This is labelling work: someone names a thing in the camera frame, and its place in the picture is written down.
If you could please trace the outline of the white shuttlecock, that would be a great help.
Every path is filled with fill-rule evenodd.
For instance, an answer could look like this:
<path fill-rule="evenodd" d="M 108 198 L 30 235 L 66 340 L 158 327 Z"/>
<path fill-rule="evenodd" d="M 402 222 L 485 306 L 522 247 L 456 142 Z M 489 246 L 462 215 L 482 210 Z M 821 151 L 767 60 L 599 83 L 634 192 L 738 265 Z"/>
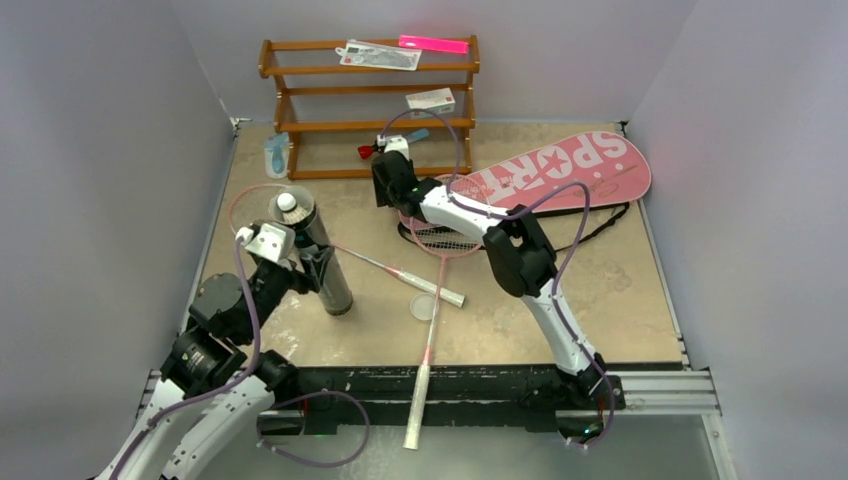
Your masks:
<path fill-rule="evenodd" d="M 271 206 L 274 218 L 294 229 L 306 228 L 315 215 L 314 199 L 309 196 L 280 193 Z"/>

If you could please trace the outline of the black shuttlecock tube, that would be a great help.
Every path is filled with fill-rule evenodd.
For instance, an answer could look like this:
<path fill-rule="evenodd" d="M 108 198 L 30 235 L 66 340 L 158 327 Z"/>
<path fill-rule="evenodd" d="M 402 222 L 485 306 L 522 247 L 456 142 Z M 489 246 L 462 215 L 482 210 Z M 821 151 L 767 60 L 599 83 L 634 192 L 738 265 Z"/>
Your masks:
<path fill-rule="evenodd" d="M 346 314 L 353 295 L 313 195 L 302 186 L 284 186 L 270 201 L 272 218 L 294 231 L 294 246 L 305 273 L 313 280 L 325 311 Z"/>

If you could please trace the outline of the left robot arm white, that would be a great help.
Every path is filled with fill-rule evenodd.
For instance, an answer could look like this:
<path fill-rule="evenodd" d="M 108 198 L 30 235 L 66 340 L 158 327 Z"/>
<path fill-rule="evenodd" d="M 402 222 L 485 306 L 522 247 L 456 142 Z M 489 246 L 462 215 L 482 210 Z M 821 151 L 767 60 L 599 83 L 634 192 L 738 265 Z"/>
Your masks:
<path fill-rule="evenodd" d="M 141 417 L 100 478 L 196 479 L 261 411 L 292 405 L 301 392 L 298 370 L 274 350 L 258 353 L 252 373 L 231 384 L 247 359 L 240 348 L 253 340 L 239 278 L 209 277 Z"/>

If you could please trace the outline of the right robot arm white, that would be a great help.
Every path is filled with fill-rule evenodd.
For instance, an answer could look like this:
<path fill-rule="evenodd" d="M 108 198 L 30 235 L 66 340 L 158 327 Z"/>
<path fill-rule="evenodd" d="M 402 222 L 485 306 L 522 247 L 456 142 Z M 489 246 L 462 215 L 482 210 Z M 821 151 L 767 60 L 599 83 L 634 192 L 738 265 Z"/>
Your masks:
<path fill-rule="evenodd" d="M 422 247 L 442 257 L 480 248 L 499 287 L 531 312 L 551 350 L 564 399 L 576 407 L 623 407 L 619 385 L 580 330 L 562 290 L 564 268 L 532 211 L 492 205 L 470 176 L 416 176 L 400 151 L 371 162 L 378 206 L 396 209 Z"/>

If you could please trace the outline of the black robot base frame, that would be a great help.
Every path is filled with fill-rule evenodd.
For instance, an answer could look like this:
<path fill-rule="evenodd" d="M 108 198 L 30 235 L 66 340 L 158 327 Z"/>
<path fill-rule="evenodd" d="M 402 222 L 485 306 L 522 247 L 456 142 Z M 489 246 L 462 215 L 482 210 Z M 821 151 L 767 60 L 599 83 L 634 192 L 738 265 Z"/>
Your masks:
<path fill-rule="evenodd" d="M 202 408 L 245 412 L 271 434 L 333 435 L 342 426 L 408 423 L 414 366 L 280 368 L 281 385 L 244 381 Z M 719 402 L 707 371 L 637 371 L 616 365 L 588 396 L 551 364 L 434 366 L 422 423 L 426 427 L 515 427 L 558 432 L 590 443 L 628 415 L 707 415 Z"/>

